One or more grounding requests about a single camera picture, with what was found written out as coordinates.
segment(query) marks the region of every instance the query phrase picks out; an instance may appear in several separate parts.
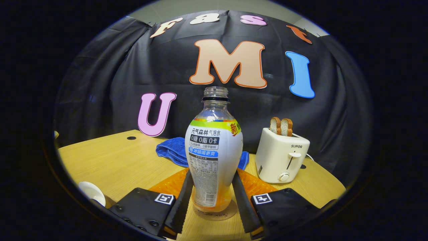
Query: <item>toaster knob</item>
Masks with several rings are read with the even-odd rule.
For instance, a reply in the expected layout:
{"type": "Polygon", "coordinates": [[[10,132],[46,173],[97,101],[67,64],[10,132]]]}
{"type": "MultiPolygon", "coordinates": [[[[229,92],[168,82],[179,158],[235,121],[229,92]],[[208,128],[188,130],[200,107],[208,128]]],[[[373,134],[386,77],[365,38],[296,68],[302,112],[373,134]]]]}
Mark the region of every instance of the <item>toaster knob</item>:
{"type": "Polygon", "coordinates": [[[283,172],[278,176],[278,180],[280,181],[286,181],[288,179],[288,173],[283,172]]]}

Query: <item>orange letter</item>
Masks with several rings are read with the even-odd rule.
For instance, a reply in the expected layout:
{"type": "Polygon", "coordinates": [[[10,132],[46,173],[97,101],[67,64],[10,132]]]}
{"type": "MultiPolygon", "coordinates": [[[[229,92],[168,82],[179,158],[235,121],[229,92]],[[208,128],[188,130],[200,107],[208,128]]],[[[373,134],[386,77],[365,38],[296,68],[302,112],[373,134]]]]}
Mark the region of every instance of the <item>orange letter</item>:
{"type": "Polygon", "coordinates": [[[150,38],[153,38],[153,37],[156,37],[156,36],[163,34],[165,32],[165,29],[170,29],[172,26],[174,26],[174,24],[176,22],[179,22],[181,20],[183,20],[183,18],[174,19],[174,20],[171,20],[169,22],[161,24],[159,26],[158,30],[156,30],[156,32],[152,36],[150,36],[150,38]]]}
{"type": "Polygon", "coordinates": [[[304,33],[304,32],[302,32],[302,31],[300,31],[298,28],[293,27],[293,26],[288,26],[288,25],[287,25],[287,27],[291,28],[291,29],[293,30],[294,34],[295,34],[297,37],[299,37],[301,40],[303,40],[303,41],[305,41],[305,42],[307,42],[307,43],[312,44],[311,40],[309,40],[309,39],[305,38],[306,33],[304,33]]]}
{"type": "Polygon", "coordinates": [[[214,76],[210,74],[210,65],[222,83],[227,83],[235,69],[240,65],[235,83],[243,87],[265,88],[268,84],[262,76],[262,50],[265,47],[257,42],[243,41],[229,54],[220,41],[204,39],[195,42],[199,47],[196,73],[189,80],[192,84],[211,84],[214,76]]]}

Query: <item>sparkling water bottle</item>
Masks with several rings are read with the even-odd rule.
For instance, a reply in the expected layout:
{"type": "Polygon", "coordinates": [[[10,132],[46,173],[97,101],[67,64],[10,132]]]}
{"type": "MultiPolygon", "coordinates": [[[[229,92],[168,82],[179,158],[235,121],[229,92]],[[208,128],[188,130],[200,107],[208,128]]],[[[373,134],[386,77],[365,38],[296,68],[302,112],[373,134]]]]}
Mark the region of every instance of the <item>sparkling water bottle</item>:
{"type": "Polygon", "coordinates": [[[223,87],[205,88],[204,109],[186,132],[186,157],[195,185],[192,200],[204,212],[228,207],[230,184],[242,154],[241,127],[227,111],[227,93],[223,87]]]}

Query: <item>toaster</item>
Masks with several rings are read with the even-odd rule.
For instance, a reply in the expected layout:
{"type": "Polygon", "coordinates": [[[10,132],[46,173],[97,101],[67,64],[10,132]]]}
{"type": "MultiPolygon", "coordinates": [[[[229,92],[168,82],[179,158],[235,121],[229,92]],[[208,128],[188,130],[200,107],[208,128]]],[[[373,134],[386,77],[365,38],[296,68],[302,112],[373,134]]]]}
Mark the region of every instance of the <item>toaster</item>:
{"type": "Polygon", "coordinates": [[[263,128],[256,153],[259,178],[268,183],[294,180],[309,149],[309,140],[292,134],[282,136],[263,128]]]}

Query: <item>white cup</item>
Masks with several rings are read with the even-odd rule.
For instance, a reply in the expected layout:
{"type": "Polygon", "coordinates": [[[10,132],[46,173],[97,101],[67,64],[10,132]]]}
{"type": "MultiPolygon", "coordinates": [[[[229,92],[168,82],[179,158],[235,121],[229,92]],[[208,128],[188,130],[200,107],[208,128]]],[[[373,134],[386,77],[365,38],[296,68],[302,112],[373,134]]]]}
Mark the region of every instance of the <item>white cup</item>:
{"type": "Polygon", "coordinates": [[[79,189],[86,195],[86,197],[89,199],[95,199],[104,207],[106,206],[106,199],[104,194],[96,185],[87,181],[81,181],[78,186],[79,189]]]}

